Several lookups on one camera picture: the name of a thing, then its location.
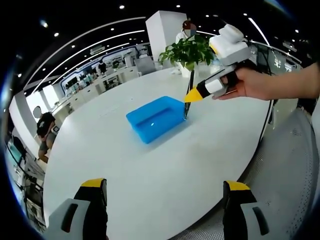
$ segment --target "ceiling light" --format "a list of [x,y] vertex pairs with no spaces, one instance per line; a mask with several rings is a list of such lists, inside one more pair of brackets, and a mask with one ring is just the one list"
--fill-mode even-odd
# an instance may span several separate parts
[[[34,93],[34,92],[38,89],[38,87],[39,87],[55,70],[57,70],[57,69],[58,69],[59,67],[61,67],[64,63],[66,63],[67,61],[69,61],[69,60],[72,59],[74,56],[78,55],[79,53],[81,53],[81,52],[83,52],[83,51],[85,51],[85,50],[87,50],[87,49],[89,49],[89,48],[91,48],[91,47],[93,47],[93,46],[95,46],[95,45],[98,45],[98,44],[100,44],[100,43],[103,43],[103,42],[105,42],[105,41],[107,41],[107,40],[115,39],[115,38],[117,38],[117,37],[121,37],[121,36],[124,36],[124,35],[129,35],[129,34],[142,33],[142,32],[145,32],[145,31],[146,31],[146,30],[137,30],[137,31],[125,32],[125,33],[122,33],[122,34],[119,34],[119,35],[115,35],[115,36],[108,37],[108,38],[106,38],[106,39],[103,39],[103,40],[101,40],[101,41],[98,41],[98,42],[96,42],[96,43],[93,43],[93,44],[91,44],[91,45],[89,45],[89,46],[81,49],[80,51],[76,52],[75,54],[71,55],[71,56],[68,57],[66,60],[64,60],[63,62],[61,62],[61,63],[60,63],[58,66],[56,66],[53,70],[51,70],[51,72],[49,72],[49,73],[39,82],[39,84],[35,87],[35,89],[33,90],[32,93]],[[24,87],[27,86],[27,84],[28,84],[28,83],[31,81],[31,79],[35,76],[35,74],[38,72],[38,70],[48,61],[48,59],[47,59],[46,61],[44,61],[44,62],[41,64],[41,66],[32,74],[32,76],[29,78],[28,82],[25,84]]]
[[205,31],[196,31],[196,32],[197,32],[197,33],[201,33],[201,34],[208,34],[208,35],[212,35],[212,36],[217,36],[217,34],[205,32]]
[[[125,46],[125,45],[129,45],[129,44],[130,44],[130,43],[127,42],[127,43],[124,43],[124,44],[121,44],[121,45],[118,45],[118,46],[113,46],[113,47],[111,47],[111,48],[109,48],[109,49],[103,50],[103,51],[101,51],[101,52],[99,52],[99,53],[97,53],[97,54],[89,57],[88,59],[85,59],[85,60],[83,60],[82,62],[79,62],[78,64],[74,65],[73,67],[69,68],[69,69],[68,69],[64,74],[62,74],[61,76],[66,75],[67,73],[71,72],[74,68],[76,68],[76,67],[79,66],[79,65],[82,65],[83,63],[85,63],[85,62],[88,61],[89,59],[95,58],[95,57],[97,57],[98,55],[105,53],[106,51],[110,51],[110,50],[113,50],[113,49],[116,49],[116,48],[119,48],[119,47],[122,47],[122,46]],[[55,84],[57,81],[59,81],[59,80],[61,79],[61,76],[58,77],[53,83],[51,83],[51,85],[53,85],[53,84]]]
[[48,24],[46,23],[46,21],[41,20],[41,21],[40,21],[40,24],[41,24],[42,26],[44,26],[45,28],[48,28]]
[[265,36],[264,33],[261,31],[260,27],[256,24],[256,22],[255,22],[251,17],[249,17],[248,19],[249,19],[249,21],[255,26],[255,28],[258,30],[258,32],[261,34],[261,36],[263,37],[263,39],[264,39],[264,41],[266,42],[266,44],[267,44],[268,46],[270,46],[270,44],[269,44],[266,36]]

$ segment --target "white table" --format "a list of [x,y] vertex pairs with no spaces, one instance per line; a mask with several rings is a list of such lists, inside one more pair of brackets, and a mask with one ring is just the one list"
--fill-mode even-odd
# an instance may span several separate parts
[[64,121],[44,181],[44,216],[89,179],[107,179],[112,240],[166,240],[223,197],[251,160],[268,101],[210,97],[191,104],[188,120],[150,144],[126,114],[162,96],[182,100],[188,79],[165,69],[129,81],[83,105]]

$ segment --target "human hand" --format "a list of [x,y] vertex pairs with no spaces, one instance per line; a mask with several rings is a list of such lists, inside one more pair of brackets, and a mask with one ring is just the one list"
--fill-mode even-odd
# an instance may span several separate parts
[[[270,79],[269,75],[259,73],[257,71],[240,68],[235,71],[239,82],[235,87],[230,89],[230,93],[220,97],[212,97],[214,100],[227,100],[237,97],[250,97],[261,100],[270,100]],[[221,78],[224,84],[228,83],[227,77]]]

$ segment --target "ceiling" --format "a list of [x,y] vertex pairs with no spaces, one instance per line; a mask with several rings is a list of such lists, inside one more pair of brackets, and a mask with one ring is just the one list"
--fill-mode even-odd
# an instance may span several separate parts
[[[260,33],[248,20],[248,17],[251,17],[261,28],[272,46],[287,51],[288,49],[283,46],[283,41],[288,41],[297,49],[297,52],[292,53],[292,55],[303,61],[306,58],[306,51],[308,50],[306,45],[308,44],[302,41],[306,39],[306,36],[301,30],[301,26],[296,23],[297,21],[294,21],[294,18],[290,19],[289,14],[284,14],[284,11],[279,10],[279,5],[275,4],[275,0],[269,0],[269,2],[271,4],[262,0],[225,0],[223,2],[205,3],[204,5],[186,0],[155,1],[152,4],[140,0],[122,0],[86,1],[83,4],[64,3],[61,5],[55,1],[49,1],[46,5],[15,6],[14,20],[19,24],[14,26],[8,24],[6,26],[10,39],[13,39],[15,43],[16,53],[14,56],[18,55],[18,57],[12,58],[12,63],[15,64],[13,70],[15,90],[22,90],[27,82],[32,83],[43,79],[68,57],[106,38],[145,30],[144,32],[119,36],[101,44],[106,48],[109,45],[109,48],[111,48],[125,43],[134,46],[142,41],[148,42],[145,21],[158,10],[186,13],[197,25],[198,30],[208,33],[216,33],[224,26],[224,22],[227,22],[239,28],[244,35],[248,36],[248,39],[265,43]],[[137,17],[146,18],[114,23],[67,44],[75,37],[99,26]],[[47,28],[40,24],[41,20],[47,23]],[[41,66],[52,53],[65,44],[67,45],[61,51]],[[67,69],[85,60],[85,56],[89,57],[89,52],[90,48],[79,53],[58,67],[50,76],[63,74]],[[50,83],[43,83],[40,88],[48,84]]]

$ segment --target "blue plastic container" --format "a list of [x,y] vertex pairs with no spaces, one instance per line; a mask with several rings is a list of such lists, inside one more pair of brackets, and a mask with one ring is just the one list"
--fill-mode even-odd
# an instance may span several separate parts
[[181,101],[163,96],[129,112],[126,118],[148,144],[184,121],[184,106]]

